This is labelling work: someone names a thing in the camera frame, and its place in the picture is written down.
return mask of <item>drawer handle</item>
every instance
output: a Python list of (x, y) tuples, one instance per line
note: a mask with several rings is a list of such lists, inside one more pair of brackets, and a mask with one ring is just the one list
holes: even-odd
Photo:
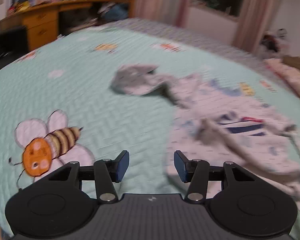
[(38, 20), (42, 20), (43, 18), (45, 18), (47, 15), (46, 14), (40, 14), (38, 15)]
[(41, 31), (38, 32), (38, 35), (39, 36), (44, 35), (46, 32), (47, 32), (47, 30), (43, 29), (43, 30), (41, 30)]

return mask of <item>bee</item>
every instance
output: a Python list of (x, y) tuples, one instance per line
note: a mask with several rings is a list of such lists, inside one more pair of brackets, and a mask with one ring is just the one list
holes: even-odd
[(23, 165), (24, 171), (39, 180), (69, 161), (79, 161), (81, 166), (93, 165), (94, 156), (84, 146), (77, 144), (82, 128), (68, 127), (66, 113), (54, 111), (48, 118), (48, 125), (40, 119), (29, 119), (18, 124), (15, 141), (24, 149), (22, 162), (10, 165)]
[(94, 48), (94, 50), (109, 50), (109, 51), (113, 51), (118, 47), (117, 44), (100, 44), (97, 47)]
[(18, 59), (17, 62), (24, 61), (25, 59), (34, 59), (36, 56), (36, 51), (33, 50), (29, 52), (27, 55), (23, 56), (22, 58)]
[(260, 80), (259, 82), (261, 85), (263, 85), (263, 87), (270, 90), (271, 92), (276, 92), (276, 90), (270, 84), (268, 84), (266, 81)]
[(268, 108), (268, 107), (270, 107), (271, 105), (270, 105), (270, 104), (264, 103), (264, 104), (262, 104), (261, 106), (264, 107), (264, 108)]
[(249, 86), (247, 83), (239, 83), (240, 87), (241, 87), (241, 90), (242, 90), (242, 93), (248, 97), (251, 97), (251, 96), (254, 96), (255, 95), (255, 92), (254, 90), (252, 89), (251, 86)]
[(172, 50), (172, 51), (175, 51), (175, 52), (179, 52), (180, 51), (180, 47), (176, 47), (176, 46), (172, 45), (171, 43), (169, 43), (169, 44), (163, 43), (160, 46), (163, 49), (168, 49), (168, 50)]

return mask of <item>wooden desk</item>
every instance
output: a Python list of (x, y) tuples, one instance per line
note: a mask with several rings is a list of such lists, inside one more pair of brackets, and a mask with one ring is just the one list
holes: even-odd
[(25, 25), (29, 50), (37, 49), (57, 39), (59, 35), (59, 12), (90, 8), (94, 2), (129, 3), (129, 17), (133, 17), (134, 0), (68, 0), (37, 5), (0, 20), (0, 31)]

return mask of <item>pink curtain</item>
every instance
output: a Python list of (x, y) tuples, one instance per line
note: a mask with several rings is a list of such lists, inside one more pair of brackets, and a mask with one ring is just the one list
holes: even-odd
[(160, 7), (163, 0), (137, 0), (135, 16), (157, 21), (160, 17)]
[(280, 0), (243, 0), (233, 46), (255, 53)]
[(186, 19), (188, 17), (189, 7), (191, 0), (181, 0), (180, 1), (180, 9), (177, 18), (177, 26), (184, 27), (186, 23)]
[(183, 26), (190, 0), (137, 0), (135, 16)]

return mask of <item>black chair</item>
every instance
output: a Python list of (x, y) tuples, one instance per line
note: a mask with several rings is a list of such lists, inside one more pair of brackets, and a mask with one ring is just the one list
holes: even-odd
[(0, 32), (0, 69), (29, 52), (25, 26)]

